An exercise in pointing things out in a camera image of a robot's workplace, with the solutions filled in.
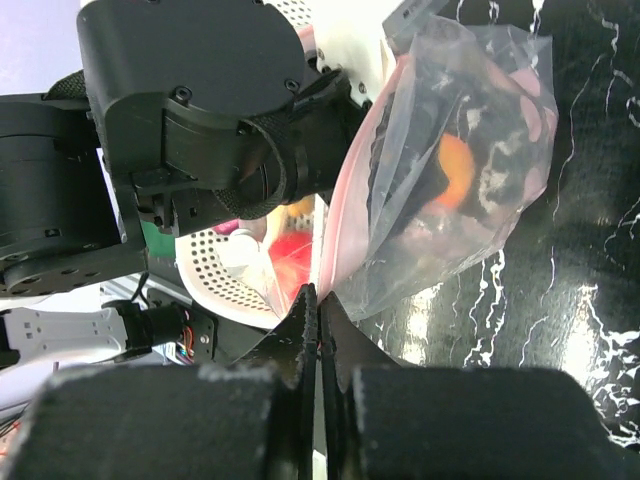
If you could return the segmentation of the clear zip top bag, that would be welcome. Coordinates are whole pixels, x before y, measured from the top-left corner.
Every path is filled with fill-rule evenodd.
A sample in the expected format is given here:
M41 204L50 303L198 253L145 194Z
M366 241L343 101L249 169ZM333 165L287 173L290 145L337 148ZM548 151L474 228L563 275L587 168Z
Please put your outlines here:
M366 317L499 250L545 190L558 112L551 36L512 25L463 26L429 2L377 23L329 24L317 34L330 89L359 90L354 135L320 110L300 118L291 151L332 193L320 239L266 218L255 290L284 315L299 287L337 294Z

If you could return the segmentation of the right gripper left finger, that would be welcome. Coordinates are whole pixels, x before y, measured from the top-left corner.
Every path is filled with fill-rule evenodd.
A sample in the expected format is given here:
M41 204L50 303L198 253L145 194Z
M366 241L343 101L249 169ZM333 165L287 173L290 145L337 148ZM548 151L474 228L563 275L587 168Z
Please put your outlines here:
M78 366L21 418L5 479L308 479L317 297L233 365Z

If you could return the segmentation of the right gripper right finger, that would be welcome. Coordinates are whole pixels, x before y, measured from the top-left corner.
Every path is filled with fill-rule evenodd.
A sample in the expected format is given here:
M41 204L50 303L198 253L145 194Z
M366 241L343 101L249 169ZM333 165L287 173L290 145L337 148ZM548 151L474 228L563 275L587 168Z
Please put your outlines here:
M332 479L621 479L625 452L569 375L406 367L319 307Z

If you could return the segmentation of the orange fake fruit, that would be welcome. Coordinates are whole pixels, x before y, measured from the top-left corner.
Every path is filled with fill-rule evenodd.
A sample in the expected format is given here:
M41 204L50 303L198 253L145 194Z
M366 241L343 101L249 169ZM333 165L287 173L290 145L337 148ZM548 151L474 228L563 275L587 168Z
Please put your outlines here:
M473 153L459 137L444 133L439 142L437 159L447 179L447 186L434 202L446 208L457 208L464 202L475 178Z

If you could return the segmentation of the red fake apple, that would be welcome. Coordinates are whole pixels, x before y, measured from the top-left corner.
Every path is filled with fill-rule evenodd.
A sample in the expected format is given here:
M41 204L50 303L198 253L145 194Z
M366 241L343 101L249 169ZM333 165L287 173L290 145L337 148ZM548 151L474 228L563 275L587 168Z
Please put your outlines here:
M312 234L291 231L269 247L269 256L280 289L293 301L300 287L309 281L312 261Z

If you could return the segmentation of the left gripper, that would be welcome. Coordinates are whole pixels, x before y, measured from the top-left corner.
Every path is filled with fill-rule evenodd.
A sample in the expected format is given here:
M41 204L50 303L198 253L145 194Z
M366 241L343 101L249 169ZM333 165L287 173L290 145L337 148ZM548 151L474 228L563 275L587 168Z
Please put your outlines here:
M414 220L470 213L470 192L454 209L434 202L447 186L437 159L441 136L449 133L470 147L461 120L470 103L468 81L454 67L470 32L459 24L429 24L405 34L370 147L371 235L400 235Z

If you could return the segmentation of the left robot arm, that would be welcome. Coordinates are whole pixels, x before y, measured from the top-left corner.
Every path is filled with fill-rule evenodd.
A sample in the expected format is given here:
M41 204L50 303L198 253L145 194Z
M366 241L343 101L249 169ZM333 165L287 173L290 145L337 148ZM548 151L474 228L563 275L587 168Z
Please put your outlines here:
M80 71L1 99L5 299L143 269L143 222L185 236L332 190L370 111L259 1L95 1L77 32Z

